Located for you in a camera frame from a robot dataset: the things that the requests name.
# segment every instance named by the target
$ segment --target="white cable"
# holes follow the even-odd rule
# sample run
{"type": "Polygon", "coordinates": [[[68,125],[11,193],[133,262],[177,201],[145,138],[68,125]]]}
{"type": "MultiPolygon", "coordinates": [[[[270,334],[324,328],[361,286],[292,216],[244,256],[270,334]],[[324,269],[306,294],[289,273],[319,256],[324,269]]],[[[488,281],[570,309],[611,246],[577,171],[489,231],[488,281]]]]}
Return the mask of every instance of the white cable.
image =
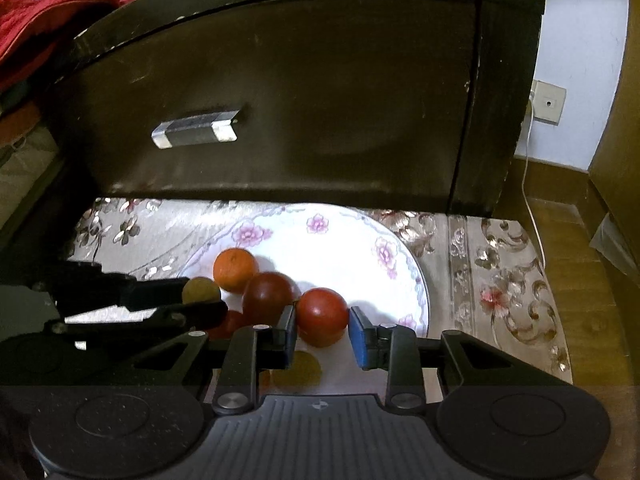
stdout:
{"type": "Polygon", "coordinates": [[[540,253],[542,253],[542,270],[546,270],[546,257],[545,257],[545,248],[542,246],[542,239],[540,238],[540,232],[538,231],[538,225],[536,224],[536,219],[533,218],[533,212],[529,206],[529,201],[527,200],[527,195],[524,193],[524,181],[527,178],[527,170],[529,169],[529,140],[531,139],[531,130],[533,129],[533,120],[536,117],[536,109],[533,106],[533,98],[529,97],[529,102],[531,103],[531,120],[529,121],[529,131],[527,132],[527,143],[524,148],[525,162],[524,162],[524,173],[522,175],[522,197],[524,198],[524,203],[527,206],[527,210],[529,211],[529,216],[531,218],[531,222],[533,223],[533,229],[536,231],[536,237],[538,238],[538,245],[540,247],[540,253]]]}

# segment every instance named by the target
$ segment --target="wall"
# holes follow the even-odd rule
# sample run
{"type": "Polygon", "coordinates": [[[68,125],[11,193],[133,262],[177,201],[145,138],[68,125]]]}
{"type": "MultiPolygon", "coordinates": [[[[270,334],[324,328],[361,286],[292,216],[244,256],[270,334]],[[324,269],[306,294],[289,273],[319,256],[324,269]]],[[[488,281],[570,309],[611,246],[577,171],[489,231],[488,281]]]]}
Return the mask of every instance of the wall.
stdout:
{"type": "Polygon", "coordinates": [[[627,14],[628,0],[546,0],[535,79],[567,88],[567,99],[558,126],[536,121],[529,156],[588,170],[618,86],[627,14]]]}

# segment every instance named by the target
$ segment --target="wall outlet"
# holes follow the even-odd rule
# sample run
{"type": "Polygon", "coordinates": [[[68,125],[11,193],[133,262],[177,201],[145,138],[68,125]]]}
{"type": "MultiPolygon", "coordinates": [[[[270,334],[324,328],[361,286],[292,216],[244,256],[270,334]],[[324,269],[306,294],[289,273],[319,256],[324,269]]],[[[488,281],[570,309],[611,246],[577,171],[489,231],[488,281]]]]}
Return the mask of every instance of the wall outlet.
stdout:
{"type": "Polygon", "coordinates": [[[564,108],[566,89],[534,80],[531,91],[535,110],[534,117],[540,121],[558,124],[564,108]]]}

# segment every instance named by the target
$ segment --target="floral tablecloth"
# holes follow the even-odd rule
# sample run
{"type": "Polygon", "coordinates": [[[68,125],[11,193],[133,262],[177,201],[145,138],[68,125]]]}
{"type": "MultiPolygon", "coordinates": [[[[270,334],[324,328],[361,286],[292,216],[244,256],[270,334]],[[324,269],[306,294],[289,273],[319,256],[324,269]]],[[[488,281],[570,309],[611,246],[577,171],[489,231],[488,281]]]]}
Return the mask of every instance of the floral tablecloth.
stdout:
{"type": "MultiPolygon", "coordinates": [[[[270,207],[274,204],[98,198],[78,222],[68,257],[95,260],[105,272],[127,272],[139,280],[170,278],[224,226],[270,207]]],[[[572,381],[553,296],[518,222],[363,212],[391,229],[416,257],[430,295],[429,337],[462,330],[572,381]]],[[[98,317],[123,315],[113,308],[98,317]]],[[[428,389],[429,383],[437,388],[433,376],[426,380],[428,389]]]]}

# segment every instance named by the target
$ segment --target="plate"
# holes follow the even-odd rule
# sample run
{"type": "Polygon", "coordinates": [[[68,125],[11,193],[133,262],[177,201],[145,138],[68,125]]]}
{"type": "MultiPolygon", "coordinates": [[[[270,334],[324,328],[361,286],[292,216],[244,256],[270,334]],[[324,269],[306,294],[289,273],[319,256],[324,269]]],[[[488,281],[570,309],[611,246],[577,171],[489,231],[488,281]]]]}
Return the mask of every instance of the plate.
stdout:
{"type": "MultiPolygon", "coordinates": [[[[301,294],[315,286],[331,288],[349,306],[362,308],[373,324],[402,324],[426,336],[429,296],[418,263],[391,231],[357,210],[296,204],[243,218],[197,250],[180,275],[212,278],[216,257],[231,247],[251,252],[261,271],[289,276],[301,294]]],[[[240,296],[223,291],[222,299],[242,310],[240,296]]],[[[320,385],[297,393],[383,396],[386,372],[357,367],[346,330],[328,348],[298,340],[296,349],[313,354],[322,367],[320,385]]]]}

